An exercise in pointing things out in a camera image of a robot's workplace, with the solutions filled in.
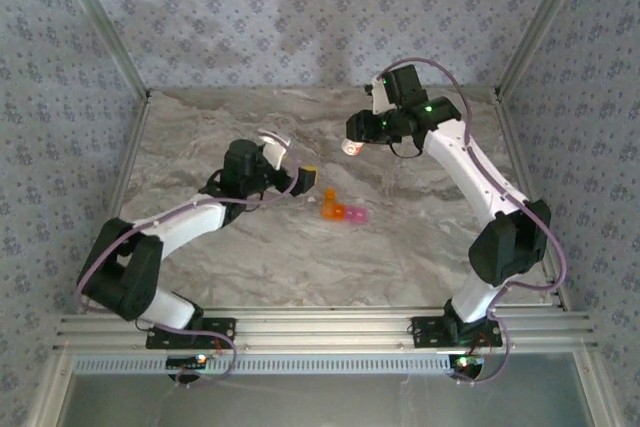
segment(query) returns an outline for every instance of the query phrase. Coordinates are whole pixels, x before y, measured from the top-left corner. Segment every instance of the mounting plate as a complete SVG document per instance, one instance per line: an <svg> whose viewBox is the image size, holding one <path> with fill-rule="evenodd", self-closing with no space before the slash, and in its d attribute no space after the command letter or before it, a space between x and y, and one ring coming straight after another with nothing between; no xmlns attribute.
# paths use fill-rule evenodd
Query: mounting plate
<svg viewBox="0 0 640 427"><path fill-rule="evenodd" d="M231 340L236 335L236 319L231 317L203 318L197 330L224 334ZM228 349L223 341L219 341L220 348ZM216 349L216 339L213 337L173 334L155 327L147 334L146 347L149 350L183 350L183 349Z"/></svg>
<svg viewBox="0 0 640 427"><path fill-rule="evenodd" d="M488 320L469 332L459 334L458 342L453 342L446 334L442 317L412 317L409 332L413 336L416 349L429 347L501 347L502 335L496 321Z"/></svg>

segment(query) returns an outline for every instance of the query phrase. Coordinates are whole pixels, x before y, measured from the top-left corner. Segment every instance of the gray marble table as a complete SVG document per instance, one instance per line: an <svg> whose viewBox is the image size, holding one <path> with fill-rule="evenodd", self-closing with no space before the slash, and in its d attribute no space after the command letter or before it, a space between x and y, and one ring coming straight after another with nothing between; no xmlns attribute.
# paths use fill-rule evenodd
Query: gray marble table
<svg viewBox="0 0 640 427"><path fill-rule="evenodd" d="M460 105L446 90L429 94L448 95ZM513 180L489 90L471 94L473 134ZM125 219L187 200L222 166L229 143L258 140L260 126L291 136L299 159L319 171L308 195L243 214L176 251L163 264L164 287L205 307L439 306L461 287L470 269L467 249L480 229L446 172L426 155L402 160L383 146L365 146L357 157L342 153L346 119L370 105L361 89L154 92L150 102L122 207ZM341 202L369 209L369 222L323 220L327 187ZM527 280L544 282L541 267ZM514 291L505 302L548 298Z"/></svg>

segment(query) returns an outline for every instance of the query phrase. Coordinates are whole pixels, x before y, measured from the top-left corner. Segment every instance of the blue floral wallpaper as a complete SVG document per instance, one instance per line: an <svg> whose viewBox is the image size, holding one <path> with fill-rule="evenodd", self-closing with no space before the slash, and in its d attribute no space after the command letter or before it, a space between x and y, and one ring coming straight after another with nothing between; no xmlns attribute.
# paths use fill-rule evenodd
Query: blue floral wallpaper
<svg viewBox="0 0 640 427"><path fill-rule="evenodd" d="M422 53L495 85L539 0L101 0L148 87L362 84ZM426 83L444 81L425 69Z"/></svg>
<svg viewBox="0 0 640 427"><path fill-rule="evenodd" d="M139 101L77 0L2 0L0 425L21 425Z"/></svg>
<svg viewBox="0 0 640 427"><path fill-rule="evenodd" d="M508 104L593 312L624 415L640 426L640 0L567 0Z"/></svg>

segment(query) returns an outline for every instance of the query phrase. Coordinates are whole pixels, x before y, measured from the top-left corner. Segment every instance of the aluminum frame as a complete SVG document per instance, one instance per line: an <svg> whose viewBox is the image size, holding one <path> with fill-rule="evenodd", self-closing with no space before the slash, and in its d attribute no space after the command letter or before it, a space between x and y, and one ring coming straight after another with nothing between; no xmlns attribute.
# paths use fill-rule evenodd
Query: aluminum frame
<svg viewBox="0 0 640 427"><path fill-rule="evenodd" d="M127 146L123 169L110 205L110 214L118 215L122 198L144 132L150 109L146 102ZM494 100L507 150L521 189L535 194L528 178L519 144L513 134L509 112ZM546 277L557 275L557 259L547 256L543 262ZM513 353L572 353L587 404L596 426L623 425L589 315L565 311L568 298L564 291L552 296L553 305L509 305L498 309L510 332ZM425 356L465 353L462 349L420 349L413 347L408 334L409 319L414 316L439 316L441 308L400 307L310 307L310 308L217 308L206 310L208 317L234 317L238 320L236 344L243 356L265 355L344 356L381 354L391 357L423 353ZM105 358L157 357L162 351L145 348L146 334L112 315L69 315L62 318L53 344L53 355L34 399L28 425L55 426L62 414L65 397L73 383L71 375L79 356ZM171 354L195 354L198 351L172 351Z"/></svg>
<svg viewBox="0 0 640 427"><path fill-rule="evenodd" d="M146 97L147 88L136 69L127 48L125 47L113 21L107 14L100 0L78 0L96 33L102 38L111 58L120 69L127 85L141 100Z"/></svg>
<svg viewBox="0 0 640 427"><path fill-rule="evenodd" d="M498 82L502 100L508 100L513 94L565 1L540 0L516 51L511 56L509 64Z"/></svg>

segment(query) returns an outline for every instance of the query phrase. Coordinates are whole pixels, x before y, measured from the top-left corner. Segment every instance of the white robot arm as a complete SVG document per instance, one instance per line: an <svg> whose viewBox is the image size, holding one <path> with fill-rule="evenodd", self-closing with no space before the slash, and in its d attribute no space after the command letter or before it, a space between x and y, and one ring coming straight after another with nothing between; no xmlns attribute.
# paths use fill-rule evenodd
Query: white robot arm
<svg viewBox="0 0 640 427"><path fill-rule="evenodd" d="M487 308L502 286L541 260L546 248L543 233L478 170L467 147L473 149L499 185L526 203L547 225L549 209L542 201L530 203L472 138L465 144L466 125L460 113L445 97L427 97L413 65L374 78L365 91L373 97L373 109L354 114L347 121L343 151L356 155L365 143L392 146L403 137L411 137L418 155L426 152L451 176L483 229L469 249L473 271L445 306L445 316L455 322L455 330L464 332L485 320Z"/></svg>
<svg viewBox="0 0 640 427"><path fill-rule="evenodd" d="M298 168L294 176L281 168L290 140L262 131L262 146L241 139L231 143L224 166L187 202L168 212L134 222L107 221L78 279L78 289L125 320L142 319L173 329L184 329L199 307L158 287L160 264L176 249L196 237L228 225L246 211L247 198L270 187L292 196L315 183L311 168ZM121 242L123 236L129 235ZM117 247L102 262L107 249ZM126 266L119 257L128 258Z"/></svg>

